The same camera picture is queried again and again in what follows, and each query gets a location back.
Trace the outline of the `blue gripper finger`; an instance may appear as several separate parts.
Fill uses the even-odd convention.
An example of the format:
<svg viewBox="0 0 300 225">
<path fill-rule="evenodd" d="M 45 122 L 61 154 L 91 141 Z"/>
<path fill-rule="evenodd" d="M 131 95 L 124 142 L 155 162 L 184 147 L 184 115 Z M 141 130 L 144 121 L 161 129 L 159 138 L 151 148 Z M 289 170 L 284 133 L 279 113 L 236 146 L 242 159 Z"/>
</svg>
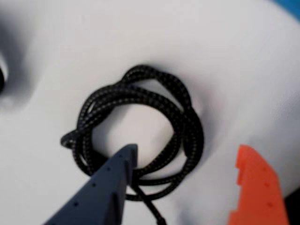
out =
<svg viewBox="0 0 300 225">
<path fill-rule="evenodd" d="M 120 225 L 137 153 L 136 144 L 120 149 L 46 224 Z"/>
</svg>

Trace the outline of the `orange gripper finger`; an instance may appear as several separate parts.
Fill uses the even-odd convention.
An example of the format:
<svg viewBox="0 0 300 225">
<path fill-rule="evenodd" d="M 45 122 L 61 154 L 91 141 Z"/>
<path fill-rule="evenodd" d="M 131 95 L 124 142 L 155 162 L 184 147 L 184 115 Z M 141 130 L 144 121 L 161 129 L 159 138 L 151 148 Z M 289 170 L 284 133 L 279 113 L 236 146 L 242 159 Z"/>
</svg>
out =
<svg viewBox="0 0 300 225">
<path fill-rule="evenodd" d="M 288 225 L 289 219 L 274 169 L 251 146 L 240 145 L 236 168 L 240 186 L 237 208 L 229 225 Z"/>
</svg>

